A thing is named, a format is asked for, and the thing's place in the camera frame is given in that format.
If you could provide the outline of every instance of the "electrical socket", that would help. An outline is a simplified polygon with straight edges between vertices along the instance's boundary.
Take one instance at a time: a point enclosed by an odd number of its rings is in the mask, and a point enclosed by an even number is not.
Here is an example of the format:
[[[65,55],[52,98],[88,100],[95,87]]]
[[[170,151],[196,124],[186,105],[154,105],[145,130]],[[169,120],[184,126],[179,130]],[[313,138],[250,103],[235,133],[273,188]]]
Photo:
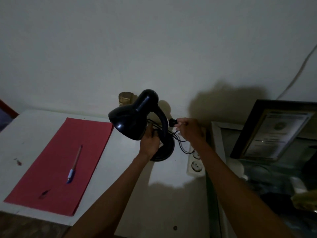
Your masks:
[[[206,171],[203,162],[200,159],[199,154],[194,151],[192,154],[188,155],[187,172],[189,176],[202,177],[205,176]]]

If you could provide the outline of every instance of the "white desk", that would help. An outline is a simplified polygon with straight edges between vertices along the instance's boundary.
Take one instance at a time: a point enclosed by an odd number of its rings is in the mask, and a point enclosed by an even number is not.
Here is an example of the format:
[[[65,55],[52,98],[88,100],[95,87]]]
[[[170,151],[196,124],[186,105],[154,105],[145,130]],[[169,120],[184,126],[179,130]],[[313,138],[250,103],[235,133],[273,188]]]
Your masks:
[[[114,129],[73,217],[3,202],[67,117],[109,122],[106,118],[28,110],[0,133],[1,211],[73,225],[137,155],[140,142]],[[188,155],[175,143],[175,150],[167,160],[147,164],[116,235],[133,238],[209,237],[205,178],[188,176],[187,160]]]

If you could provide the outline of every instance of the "white wall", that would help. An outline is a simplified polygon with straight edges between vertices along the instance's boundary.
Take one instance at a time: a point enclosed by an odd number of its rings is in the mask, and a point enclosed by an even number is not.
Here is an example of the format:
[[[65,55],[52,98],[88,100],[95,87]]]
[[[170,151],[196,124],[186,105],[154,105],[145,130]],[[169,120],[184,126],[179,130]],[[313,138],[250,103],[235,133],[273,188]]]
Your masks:
[[[0,99],[107,115],[154,89],[173,117],[244,122],[317,43],[317,0],[0,0]],[[288,100],[317,101],[317,52]]]

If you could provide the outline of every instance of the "desk lamp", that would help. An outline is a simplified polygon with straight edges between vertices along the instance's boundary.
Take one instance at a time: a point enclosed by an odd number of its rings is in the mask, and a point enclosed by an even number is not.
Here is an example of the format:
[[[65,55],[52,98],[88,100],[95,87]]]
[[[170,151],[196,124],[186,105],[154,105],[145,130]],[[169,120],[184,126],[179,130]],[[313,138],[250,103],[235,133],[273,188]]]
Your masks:
[[[165,114],[158,106],[159,97],[151,89],[146,89],[133,104],[115,108],[109,113],[109,120],[113,126],[123,135],[133,140],[141,140],[147,126],[147,116],[154,112],[162,123],[162,129],[157,130],[158,136],[163,143],[152,161],[163,161],[167,159],[174,150],[173,136],[168,132],[168,122]]]

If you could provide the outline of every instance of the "blue pen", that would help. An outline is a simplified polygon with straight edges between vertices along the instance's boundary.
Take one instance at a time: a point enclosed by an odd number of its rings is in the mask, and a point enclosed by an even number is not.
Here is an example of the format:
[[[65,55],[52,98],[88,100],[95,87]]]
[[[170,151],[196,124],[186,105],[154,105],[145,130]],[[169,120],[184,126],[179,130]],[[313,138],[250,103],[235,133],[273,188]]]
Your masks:
[[[73,180],[73,178],[74,178],[75,169],[76,169],[76,164],[77,164],[77,161],[78,161],[78,158],[79,158],[81,149],[82,149],[82,145],[79,147],[79,150],[78,150],[78,153],[77,153],[77,156],[76,156],[74,165],[73,165],[72,169],[69,171],[66,184],[69,184],[70,182],[72,182],[72,180]]]

